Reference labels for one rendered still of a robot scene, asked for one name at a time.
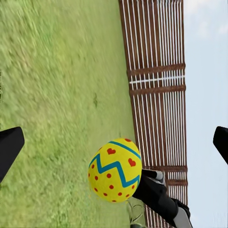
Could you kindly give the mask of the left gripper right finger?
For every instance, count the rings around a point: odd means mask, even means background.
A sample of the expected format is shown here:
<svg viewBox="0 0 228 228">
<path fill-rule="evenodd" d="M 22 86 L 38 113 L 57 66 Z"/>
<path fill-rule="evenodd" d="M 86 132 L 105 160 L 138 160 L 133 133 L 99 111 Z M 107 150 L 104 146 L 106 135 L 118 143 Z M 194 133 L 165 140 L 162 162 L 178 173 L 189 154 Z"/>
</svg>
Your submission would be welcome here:
<svg viewBox="0 0 228 228">
<path fill-rule="evenodd" d="M 228 128 L 217 126 L 213 143 L 228 165 Z"/>
</svg>

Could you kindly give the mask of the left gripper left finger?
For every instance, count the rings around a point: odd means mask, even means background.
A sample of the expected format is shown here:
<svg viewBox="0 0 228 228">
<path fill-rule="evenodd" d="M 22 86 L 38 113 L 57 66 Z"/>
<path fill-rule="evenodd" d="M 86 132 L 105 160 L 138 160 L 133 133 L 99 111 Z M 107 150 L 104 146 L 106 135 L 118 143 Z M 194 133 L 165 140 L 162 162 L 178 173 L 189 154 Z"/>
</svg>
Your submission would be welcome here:
<svg viewBox="0 0 228 228">
<path fill-rule="evenodd" d="M 21 127 L 0 132 L 0 183 L 25 143 Z"/>
</svg>

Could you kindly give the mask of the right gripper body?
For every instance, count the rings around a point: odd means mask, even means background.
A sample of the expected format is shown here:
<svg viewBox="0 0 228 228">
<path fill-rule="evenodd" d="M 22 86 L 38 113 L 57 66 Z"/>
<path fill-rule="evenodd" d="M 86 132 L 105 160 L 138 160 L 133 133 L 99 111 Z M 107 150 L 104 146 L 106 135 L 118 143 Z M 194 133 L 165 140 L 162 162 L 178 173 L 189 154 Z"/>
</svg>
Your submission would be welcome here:
<svg viewBox="0 0 228 228">
<path fill-rule="evenodd" d="M 162 214 L 165 213 L 171 204 L 170 197 L 166 194 L 167 187 L 164 186 L 164 193 L 161 198 L 157 198 L 154 194 L 148 189 L 148 187 L 140 180 L 139 186 L 136 189 L 136 193 L 144 195 L 144 198 L 141 196 L 133 195 L 134 198 L 142 200 L 145 205 L 148 205 L 155 213 Z"/>
</svg>

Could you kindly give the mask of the easter egg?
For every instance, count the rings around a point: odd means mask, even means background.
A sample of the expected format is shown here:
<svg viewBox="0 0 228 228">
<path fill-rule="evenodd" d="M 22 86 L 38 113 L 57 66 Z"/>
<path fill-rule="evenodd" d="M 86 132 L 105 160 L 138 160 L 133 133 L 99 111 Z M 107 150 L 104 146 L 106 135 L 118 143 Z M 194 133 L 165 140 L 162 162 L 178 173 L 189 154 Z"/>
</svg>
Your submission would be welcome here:
<svg viewBox="0 0 228 228">
<path fill-rule="evenodd" d="M 134 142 L 119 138 L 104 145 L 88 168 L 88 181 L 103 200 L 118 203 L 128 200 L 139 186 L 142 158 Z"/>
</svg>

